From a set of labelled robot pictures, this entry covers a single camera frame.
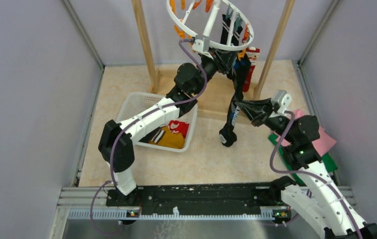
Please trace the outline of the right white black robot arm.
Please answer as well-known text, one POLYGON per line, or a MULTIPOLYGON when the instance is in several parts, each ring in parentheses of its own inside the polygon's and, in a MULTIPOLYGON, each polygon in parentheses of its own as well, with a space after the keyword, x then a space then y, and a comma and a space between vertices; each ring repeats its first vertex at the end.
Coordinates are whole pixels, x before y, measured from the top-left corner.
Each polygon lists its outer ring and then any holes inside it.
POLYGON ((271 99, 235 104, 253 126, 279 134, 269 165, 284 176, 269 191, 273 204, 289 205, 322 239, 377 239, 377 224, 368 223, 345 199, 313 145, 320 138, 316 116, 297 118, 271 99))

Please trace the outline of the red Santa snowflake sock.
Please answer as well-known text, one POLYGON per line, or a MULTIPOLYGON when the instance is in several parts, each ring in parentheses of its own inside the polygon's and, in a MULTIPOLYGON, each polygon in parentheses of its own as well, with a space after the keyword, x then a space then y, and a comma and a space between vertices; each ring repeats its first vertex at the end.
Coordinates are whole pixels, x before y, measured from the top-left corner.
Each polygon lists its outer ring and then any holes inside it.
POLYGON ((259 54, 260 54, 259 48, 250 46, 246 49, 246 55, 249 58, 251 65, 250 65, 248 74, 246 76, 246 79, 243 85, 243 92, 248 92, 250 89, 252 75, 253 75, 256 63, 258 61, 258 58, 259 58, 259 54))

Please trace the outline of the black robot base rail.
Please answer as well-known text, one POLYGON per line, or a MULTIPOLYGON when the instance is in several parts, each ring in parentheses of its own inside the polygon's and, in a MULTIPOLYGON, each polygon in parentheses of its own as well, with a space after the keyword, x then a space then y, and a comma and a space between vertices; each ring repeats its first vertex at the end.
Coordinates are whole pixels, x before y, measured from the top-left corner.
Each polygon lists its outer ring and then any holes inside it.
POLYGON ((106 205, 134 216, 200 216, 230 218, 256 216, 281 223, 291 220, 274 183, 139 186, 127 196, 108 190, 106 205))

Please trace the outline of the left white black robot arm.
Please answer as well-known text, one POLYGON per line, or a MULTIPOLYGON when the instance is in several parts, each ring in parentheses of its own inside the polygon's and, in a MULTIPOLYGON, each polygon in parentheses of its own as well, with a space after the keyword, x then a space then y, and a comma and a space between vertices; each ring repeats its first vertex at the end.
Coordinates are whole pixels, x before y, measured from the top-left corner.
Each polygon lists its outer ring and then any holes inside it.
POLYGON ((104 125, 98 150, 109 165, 112 183, 119 191, 118 200, 125 206, 134 204, 137 198, 137 184, 130 169, 135 160, 134 145, 165 123, 190 112, 216 73, 233 71, 236 51, 212 48, 210 54, 201 56, 200 62, 179 66, 174 87, 149 109, 120 122, 112 119, 104 125))

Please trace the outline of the round white clip hanger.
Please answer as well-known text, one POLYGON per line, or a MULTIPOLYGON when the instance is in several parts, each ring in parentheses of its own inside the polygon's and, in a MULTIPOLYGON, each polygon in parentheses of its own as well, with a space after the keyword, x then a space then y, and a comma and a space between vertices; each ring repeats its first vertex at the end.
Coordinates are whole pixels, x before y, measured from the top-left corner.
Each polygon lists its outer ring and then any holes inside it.
POLYGON ((244 51, 252 44, 255 32, 250 20, 244 13, 229 0, 175 0, 165 2, 167 13, 173 21, 175 32, 182 39, 192 40, 193 37, 204 36, 210 39, 209 48, 226 51, 244 51), (189 24, 189 18, 194 10, 205 5, 207 18, 203 28, 194 30, 189 24), (222 27, 227 38, 223 41, 213 40, 211 35, 214 28, 222 27))

